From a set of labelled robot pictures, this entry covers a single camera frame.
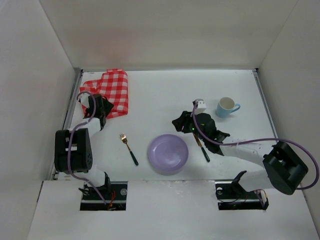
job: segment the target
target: checkered napkin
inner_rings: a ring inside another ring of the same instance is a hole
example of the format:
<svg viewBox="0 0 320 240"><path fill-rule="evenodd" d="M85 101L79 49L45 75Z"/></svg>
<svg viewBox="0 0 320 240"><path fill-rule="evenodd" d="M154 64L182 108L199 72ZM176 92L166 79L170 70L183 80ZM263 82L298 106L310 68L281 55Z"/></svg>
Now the checkered napkin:
<svg viewBox="0 0 320 240"><path fill-rule="evenodd" d="M127 115L129 109L128 98L128 75L118 68L107 69L101 79L86 81L80 87L80 92L88 91L92 94L101 94L114 104L113 109L106 117L107 119Z"/></svg>

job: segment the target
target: gold fork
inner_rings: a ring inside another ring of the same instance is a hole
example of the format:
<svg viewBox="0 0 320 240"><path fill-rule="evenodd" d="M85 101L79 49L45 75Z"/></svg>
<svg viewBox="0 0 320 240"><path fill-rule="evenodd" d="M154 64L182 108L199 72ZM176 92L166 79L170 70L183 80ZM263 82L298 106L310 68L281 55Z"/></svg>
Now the gold fork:
<svg viewBox="0 0 320 240"><path fill-rule="evenodd" d="M129 150L129 152L130 152L130 155L131 155L131 157L132 157L132 159L133 159L133 161L134 161L135 165L137 165L137 166L138 166L138 165L139 165L139 163L138 163L138 161L137 161L137 159L136 159L136 157L135 157L134 153L131 151L131 149L130 149L130 147L129 147L129 145L128 145L128 140L127 140L126 135L125 135L124 133L121 133L121 134L120 134L120 138L121 138L122 142L127 146L127 148L128 148L128 150Z"/></svg>

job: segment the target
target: white wall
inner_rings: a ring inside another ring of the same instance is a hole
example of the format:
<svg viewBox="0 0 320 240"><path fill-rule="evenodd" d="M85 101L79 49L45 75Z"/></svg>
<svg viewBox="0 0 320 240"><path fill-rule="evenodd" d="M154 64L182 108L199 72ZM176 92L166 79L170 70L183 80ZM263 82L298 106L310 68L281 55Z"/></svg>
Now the white wall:
<svg viewBox="0 0 320 240"><path fill-rule="evenodd" d="M40 0L73 66L257 68L297 0Z"/></svg>
<svg viewBox="0 0 320 240"><path fill-rule="evenodd" d="M74 71L38 0L0 0L0 239L27 239Z"/></svg>
<svg viewBox="0 0 320 240"><path fill-rule="evenodd" d="M320 1L299 0L258 73L278 135L307 147L320 164L319 65ZM306 186L314 180L315 168L306 155L300 156L309 166ZM319 232L320 183L305 194Z"/></svg>

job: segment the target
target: purple plate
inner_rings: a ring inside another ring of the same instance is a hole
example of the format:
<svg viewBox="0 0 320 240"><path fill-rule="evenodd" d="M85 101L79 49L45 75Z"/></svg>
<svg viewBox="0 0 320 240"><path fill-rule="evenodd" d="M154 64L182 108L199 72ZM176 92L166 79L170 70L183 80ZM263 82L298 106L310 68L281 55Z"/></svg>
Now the purple plate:
<svg viewBox="0 0 320 240"><path fill-rule="evenodd" d="M152 166L163 172L179 171L187 162L188 146L180 137L164 134L154 139L148 149Z"/></svg>

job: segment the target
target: light blue cup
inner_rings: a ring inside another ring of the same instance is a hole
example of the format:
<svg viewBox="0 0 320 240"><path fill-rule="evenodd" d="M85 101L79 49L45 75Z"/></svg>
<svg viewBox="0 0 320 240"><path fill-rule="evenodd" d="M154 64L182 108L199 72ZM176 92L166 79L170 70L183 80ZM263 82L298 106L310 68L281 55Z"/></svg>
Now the light blue cup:
<svg viewBox="0 0 320 240"><path fill-rule="evenodd" d="M216 107L216 115L220 118L226 118L229 114L234 113L240 109L240 104L235 104L230 97L223 97L220 99Z"/></svg>

